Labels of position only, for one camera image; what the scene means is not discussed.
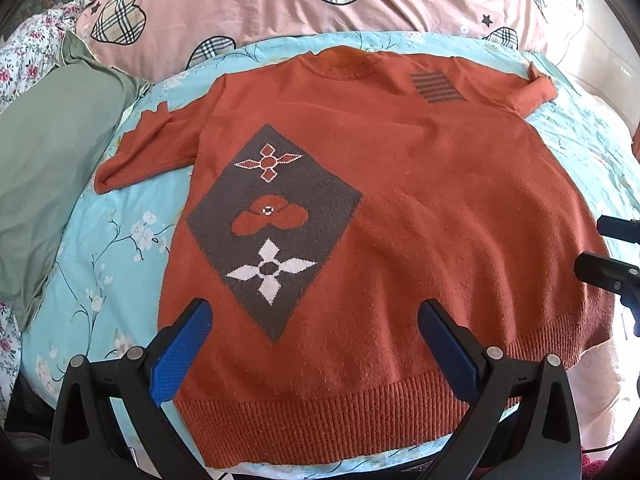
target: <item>orange sweater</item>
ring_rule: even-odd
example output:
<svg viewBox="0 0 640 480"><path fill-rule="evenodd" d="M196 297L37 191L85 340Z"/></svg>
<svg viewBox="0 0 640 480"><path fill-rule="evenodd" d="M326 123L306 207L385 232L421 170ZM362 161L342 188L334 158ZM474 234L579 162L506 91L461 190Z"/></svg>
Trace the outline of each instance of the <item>orange sweater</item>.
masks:
<svg viewBox="0 0 640 480"><path fill-rule="evenodd" d="M161 103L98 170L103 193L194 164L159 326L214 325L175 404L205 462L315 464L414 446L464 412L418 332L438 298L483 344L573 365L609 337L580 192L522 118L557 93L460 58L347 47Z"/></svg>

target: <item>cable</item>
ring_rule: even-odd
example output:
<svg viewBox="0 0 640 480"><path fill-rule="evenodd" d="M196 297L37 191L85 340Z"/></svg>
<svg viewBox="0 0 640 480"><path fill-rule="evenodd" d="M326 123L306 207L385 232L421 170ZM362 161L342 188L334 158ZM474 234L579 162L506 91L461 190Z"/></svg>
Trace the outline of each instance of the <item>cable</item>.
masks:
<svg viewBox="0 0 640 480"><path fill-rule="evenodd" d="M587 454L587 453L598 453L601 451L606 451L607 449L611 449L612 447L616 447L618 444L620 444L620 442L622 442L621 440L614 442L613 444L609 444L608 446L605 447L595 447L594 449L583 449L582 453L583 454Z"/></svg>
<svg viewBox="0 0 640 480"><path fill-rule="evenodd" d="M582 25L576 31L576 33L574 35L572 35L572 37L569 38L569 41L566 44L566 50L564 51L564 56L562 56L562 59L556 63L556 66L558 66L560 63L562 63L564 61L564 58L566 57L567 53L569 52L569 46L571 45L571 42L572 42L573 38L575 38L580 33L580 31L583 30L583 28L584 28L584 8L580 9L580 13L582 15Z"/></svg>

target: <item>light blue bedsheet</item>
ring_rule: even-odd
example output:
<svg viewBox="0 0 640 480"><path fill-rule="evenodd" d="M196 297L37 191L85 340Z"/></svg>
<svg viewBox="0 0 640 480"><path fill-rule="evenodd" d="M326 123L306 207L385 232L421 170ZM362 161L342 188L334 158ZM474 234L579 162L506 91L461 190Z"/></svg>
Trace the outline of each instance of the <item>light blue bedsheet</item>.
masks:
<svg viewBox="0 0 640 480"><path fill-rule="evenodd" d="M553 77L559 97L541 106L528 121L574 179L594 216L640 218L636 199L640 197L640 168L631 153L630 137L616 134L611 124L594 115L590 95L575 89L543 56L437 34L347 32L277 38L213 58L155 86L134 106L106 156L116 152L120 137L136 126L142 110L155 110L164 100L170 109L180 108L205 94L223 73L250 70L339 44L404 54L462 56L521 76L526 76L533 60ZM103 196L94 193L91 182L78 199L42 307L23 336L22 369L50 404L55 405L63 371L73 355L87 354L92 361L120 357L134 344L147 345L156 334L162 274L190 175L191 168L176 170ZM613 257L638 261L638 246L612 240L607 243ZM173 405L169 402L164 408L198 456ZM140 447L121 403L116 403L116 411L129 445ZM446 438L339 464L277 468L242 464L231 471L291 479L361 472L427 456L439 450Z"/></svg>

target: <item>metal screw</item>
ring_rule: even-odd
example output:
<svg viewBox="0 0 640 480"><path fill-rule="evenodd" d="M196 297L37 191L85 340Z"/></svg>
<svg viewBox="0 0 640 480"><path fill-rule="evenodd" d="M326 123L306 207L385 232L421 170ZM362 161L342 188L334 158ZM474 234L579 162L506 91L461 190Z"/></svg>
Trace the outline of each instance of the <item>metal screw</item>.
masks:
<svg viewBox="0 0 640 480"><path fill-rule="evenodd" d="M132 361L135 361L136 359L140 359L144 352L145 351L141 346L133 346L129 351L127 351L127 357Z"/></svg>
<svg viewBox="0 0 640 480"><path fill-rule="evenodd" d="M71 361L69 361L69 364L73 367L73 368L78 368L82 363L84 363L84 356L83 355L74 355L71 358Z"/></svg>
<svg viewBox="0 0 640 480"><path fill-rule="evenodd" d="M552 366L560 366L562 364L562 361L556 354L549 354L546 356L546 360Z"/></svg>
<svg viewBox="0 0 640 480"><path fill-rule="evenodd" d="M497 361L498 359L502 359L504 356L504 352L500 350L497 346L489 346L486 349L486 354L493 360Z"/></svg>

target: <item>stripe patch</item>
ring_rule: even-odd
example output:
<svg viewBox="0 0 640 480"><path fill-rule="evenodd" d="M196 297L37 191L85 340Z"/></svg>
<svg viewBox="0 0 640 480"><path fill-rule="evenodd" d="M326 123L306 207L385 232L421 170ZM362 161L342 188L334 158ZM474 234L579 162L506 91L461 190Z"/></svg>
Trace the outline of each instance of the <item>stripe patch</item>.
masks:
<svg viewBox="0 0 640 480"><path fill-rule="evenodd" d="M409 74L418 93L429 103L464 101L455 86L441 71L424 74Z"/></svg>

